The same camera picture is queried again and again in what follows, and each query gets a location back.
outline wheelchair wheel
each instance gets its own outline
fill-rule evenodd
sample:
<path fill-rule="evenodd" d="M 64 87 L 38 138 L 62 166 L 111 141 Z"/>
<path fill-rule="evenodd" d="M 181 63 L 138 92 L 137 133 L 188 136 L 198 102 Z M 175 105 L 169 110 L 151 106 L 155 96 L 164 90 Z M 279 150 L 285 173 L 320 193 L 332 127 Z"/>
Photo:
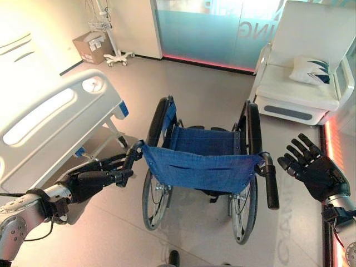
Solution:
<path fill-rule="evenodd" d="M 142 193 L 142 215 L 148 230 L 155 230 L 165 213 L 170 200 L 171 189 L 160 184 L 150 170 L 147 171 Z"/>
<path fill-rule="evenodd" d="M 255 225 L 258 202 L 257 179 L 239 194 L 232 195 L 231 216 L 233 217 L 234 236 L 237 243 L 247 242 Z"/>

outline white armchair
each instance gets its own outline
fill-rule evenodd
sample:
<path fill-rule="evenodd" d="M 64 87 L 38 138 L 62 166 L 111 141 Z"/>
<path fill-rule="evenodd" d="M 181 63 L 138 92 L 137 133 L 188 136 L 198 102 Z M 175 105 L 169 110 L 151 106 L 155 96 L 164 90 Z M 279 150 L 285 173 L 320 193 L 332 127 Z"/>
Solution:
<path fill-rule="evenodd" d="M 355 33 L 354 9 L 287 1 L 272 44 L 261 50 L 250 101 L 261 114 L 323 125 L 354 90 L 345 54 Z M 328 62 L 330 84 L 318 87 L 291 80 L 297 56 Z"/>

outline white bed rail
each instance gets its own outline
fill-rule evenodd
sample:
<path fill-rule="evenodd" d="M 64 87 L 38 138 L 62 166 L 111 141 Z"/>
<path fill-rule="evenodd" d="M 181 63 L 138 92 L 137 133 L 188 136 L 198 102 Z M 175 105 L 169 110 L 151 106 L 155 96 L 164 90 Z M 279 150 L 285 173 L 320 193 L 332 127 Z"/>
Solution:
<path fill-rule="evenodd" d="M 125 103 L 106 76 L 88 70 L 66 78 L 0 127 L 0 191 L 43 185 Z M 116 128 L 110 129 L 117 135 Z"/>

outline glass partition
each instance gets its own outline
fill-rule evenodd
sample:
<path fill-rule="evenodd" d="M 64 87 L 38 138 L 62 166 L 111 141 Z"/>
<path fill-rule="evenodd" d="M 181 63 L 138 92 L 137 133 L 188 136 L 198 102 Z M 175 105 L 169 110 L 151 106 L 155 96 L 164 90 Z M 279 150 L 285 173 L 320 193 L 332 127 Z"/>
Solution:
<path fill-rule="evenodd" d="M 253 71 L 286 0 L 156 0 L 165 57 Z M 315 0 L 350 6 L 355 0 Z"/>

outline baseboard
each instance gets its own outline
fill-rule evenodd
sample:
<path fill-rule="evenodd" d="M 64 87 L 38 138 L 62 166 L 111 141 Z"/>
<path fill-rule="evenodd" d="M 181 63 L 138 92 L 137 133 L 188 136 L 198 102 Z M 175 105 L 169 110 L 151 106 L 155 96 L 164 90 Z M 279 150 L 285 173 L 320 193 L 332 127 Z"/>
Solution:
<path fill-rule="evenodd" d="M 246 75 L 253 75 L 252 71 L 245 71 L 245 70 L 238 70 L 236 68 L 228 68 L 228 67 L 221 67 L 221 66 L 214 66 L 210 64 L 205 64 L 205 63 L 200 63 L 200 62 L 193 62 L 193 61 L 187 61 L 187 60 L 179 60 L 176 58 L 171 58 L 171 57 L 163 57 L 164 60 L 169 60 L 169 61 L 174 61 L 174 62 L 180 62 L 184 64 L 190 64 L 190 65 L 195 65 L 199 67 L 205 67 L 205 68 L 213 68 L 215 70 L 221 70 L 221 71 L 229 71 L 229 72 L 235 72 L 235 73 L 240 73 L 240 74 L 246 74 Z"/>
<path fill-rule="evenodd" d="M 158 61 L 162 60 L 162 58 L 148 57 L 148 56 L 137 55 L 137 54 L 135 54 L 135 56 L 136 56 L 136 57 L 147 58 L 147 59 L 149 59 L 149 60 L 158 60 Z"/>

